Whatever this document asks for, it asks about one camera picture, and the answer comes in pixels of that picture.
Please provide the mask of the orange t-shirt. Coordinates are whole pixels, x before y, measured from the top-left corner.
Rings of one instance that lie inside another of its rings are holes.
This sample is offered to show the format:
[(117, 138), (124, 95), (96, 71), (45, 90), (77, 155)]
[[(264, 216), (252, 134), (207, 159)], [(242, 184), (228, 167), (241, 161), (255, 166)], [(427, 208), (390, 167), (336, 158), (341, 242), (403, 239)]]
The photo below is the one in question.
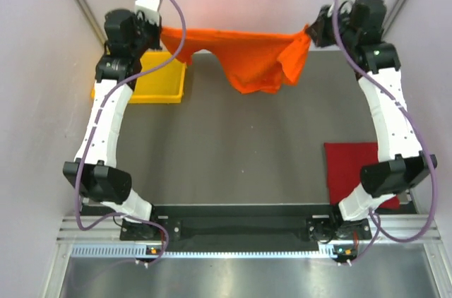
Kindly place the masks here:
[(233, 88), (242, 94), (277, 93), (296, 85), (307, 62), (311, 39), (307, 30), (295, 34), (188, 29), (177, 60), (190, 64), (201, 50), (213, 54)]

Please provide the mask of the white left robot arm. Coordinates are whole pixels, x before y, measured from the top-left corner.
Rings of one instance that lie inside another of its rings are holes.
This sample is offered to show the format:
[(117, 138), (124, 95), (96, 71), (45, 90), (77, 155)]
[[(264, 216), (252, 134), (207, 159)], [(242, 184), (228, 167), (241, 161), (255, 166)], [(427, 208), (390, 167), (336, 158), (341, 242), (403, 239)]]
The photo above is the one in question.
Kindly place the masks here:
[(126, 106), (136, 87), (130, 77), (142, 70), (141, 57), (160, 48), (161, 17), (157, 11), (115, 9), (105, 16), (107, 41), (95, 67), (95, 97), (85, 137), (63, 174), (82, 197), (138, 217), (136, 231), (156, 237), (160, 222), (152, 205), (132, 188), (131, 175), (117, 168), (117, 141)]

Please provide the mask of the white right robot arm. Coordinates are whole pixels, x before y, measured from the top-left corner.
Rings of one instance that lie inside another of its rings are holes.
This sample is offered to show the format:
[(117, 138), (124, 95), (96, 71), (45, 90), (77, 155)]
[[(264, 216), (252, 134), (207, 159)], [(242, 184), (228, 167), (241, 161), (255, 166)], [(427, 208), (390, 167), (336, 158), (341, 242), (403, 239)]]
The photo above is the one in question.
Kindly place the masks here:
[(359, 184), (337, 205), (330, 231), (340, 239), (370, 210), (418, 185), (437, 166), (427, 157), (408, 119), (401, 85), (401, 62), (393, 44), (384, 42), (384, 0), (337, 0), (321, 8), (307, 29), (316, 47), (336, 45), (355, 71), (367, 100), (377, 137), (378, 161), (359, 172)]

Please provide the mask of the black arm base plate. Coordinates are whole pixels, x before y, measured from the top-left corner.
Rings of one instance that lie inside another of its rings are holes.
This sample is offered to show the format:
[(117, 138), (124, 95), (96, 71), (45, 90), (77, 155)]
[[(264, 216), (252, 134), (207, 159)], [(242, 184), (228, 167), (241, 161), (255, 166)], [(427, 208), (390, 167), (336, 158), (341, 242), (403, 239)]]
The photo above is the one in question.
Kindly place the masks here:
[(326, 204), (158, 205), (151, 220), (162, 225), (174, 242), (200, 236), (275, 235), (301, 242), (371, 238), (367, 219), (343, 222)]

